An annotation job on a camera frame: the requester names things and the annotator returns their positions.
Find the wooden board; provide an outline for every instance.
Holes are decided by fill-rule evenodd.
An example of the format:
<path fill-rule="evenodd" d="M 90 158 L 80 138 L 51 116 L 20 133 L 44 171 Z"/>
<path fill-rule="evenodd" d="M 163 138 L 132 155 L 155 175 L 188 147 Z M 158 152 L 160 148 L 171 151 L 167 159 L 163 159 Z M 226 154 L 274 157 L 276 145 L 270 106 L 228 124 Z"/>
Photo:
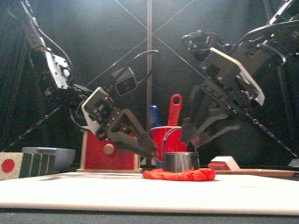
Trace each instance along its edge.
<path fill-rule="evenodd" d="M 216 174 L 255 175 L 255 176 L 272 177 L 272 178 L 291 178 L 296 174 L 296 172 L 295 171 L 267 170 L 267 169 L 239 169 L 235 171 L 216 171 Z"/>

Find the red handle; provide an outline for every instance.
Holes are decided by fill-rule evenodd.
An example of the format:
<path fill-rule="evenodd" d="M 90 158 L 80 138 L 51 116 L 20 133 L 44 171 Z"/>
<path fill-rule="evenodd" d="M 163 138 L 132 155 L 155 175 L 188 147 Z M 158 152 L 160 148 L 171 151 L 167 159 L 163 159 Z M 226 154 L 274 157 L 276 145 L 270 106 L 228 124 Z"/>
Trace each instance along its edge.
<path fill-rule="evenodd" d="M 171 98 L 168 126 L 178 126 L 183 106 L 183 97 L 179 94 L 174 94 Z"/>

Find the metal cup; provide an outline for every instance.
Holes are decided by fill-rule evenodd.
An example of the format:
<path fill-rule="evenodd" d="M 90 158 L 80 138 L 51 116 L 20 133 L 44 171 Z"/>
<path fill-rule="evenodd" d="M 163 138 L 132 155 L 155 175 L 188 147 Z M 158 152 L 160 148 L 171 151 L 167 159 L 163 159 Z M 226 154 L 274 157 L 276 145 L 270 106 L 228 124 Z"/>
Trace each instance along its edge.
<path fill-rule="evenodd" d="M 163 170 L 167 172 L 186 172 L 198 170 L 200 162 L 195 152 L 166 152 L 163 154 Z"/>

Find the red box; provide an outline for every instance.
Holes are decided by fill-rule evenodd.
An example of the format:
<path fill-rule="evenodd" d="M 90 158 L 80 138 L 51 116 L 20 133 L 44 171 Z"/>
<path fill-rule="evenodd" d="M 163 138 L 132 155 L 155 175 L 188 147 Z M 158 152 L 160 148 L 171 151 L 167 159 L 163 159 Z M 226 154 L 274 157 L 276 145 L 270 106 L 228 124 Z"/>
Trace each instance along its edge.
<path fill-rule="evenodd" d="M 115 143 L 99 141 L 91 132 L 83 134 L 80 172 L 140 172 L 139 156 L 122 152 Z"/>

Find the red container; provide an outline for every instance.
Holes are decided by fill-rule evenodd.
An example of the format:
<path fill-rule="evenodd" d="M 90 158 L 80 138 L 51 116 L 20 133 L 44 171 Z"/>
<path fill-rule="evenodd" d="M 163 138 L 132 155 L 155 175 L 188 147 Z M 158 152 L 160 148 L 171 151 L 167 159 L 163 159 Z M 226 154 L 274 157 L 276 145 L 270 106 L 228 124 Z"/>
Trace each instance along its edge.
<path fill-rule="evenodd" d="M 120 151 L 108 140 L 99 141 L 91 132 L 84 132 L 80 170 L 139 172 L 139 157 L 132 152 Z"/>
<path fill-rule="evenodd" d="M 160 126 L 151 129 L 152 139 L 156 144 L 158 159 L 163 161 L 164 152 L 187 151 L 187 145 L 180 141 L 180 126 Z"/>

